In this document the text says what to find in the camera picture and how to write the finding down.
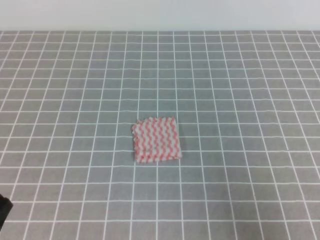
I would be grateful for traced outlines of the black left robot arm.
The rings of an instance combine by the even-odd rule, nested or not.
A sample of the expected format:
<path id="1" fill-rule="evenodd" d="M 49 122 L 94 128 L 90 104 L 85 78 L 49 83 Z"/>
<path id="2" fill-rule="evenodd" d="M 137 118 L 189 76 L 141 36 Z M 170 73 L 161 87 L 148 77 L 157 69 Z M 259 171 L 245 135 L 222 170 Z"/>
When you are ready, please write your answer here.
<path id="1" fill-rule="evenodd" d="M 12 207 L 13 203 L 7 197 L 0 195 L 0 230 L 2 229 Z"/>

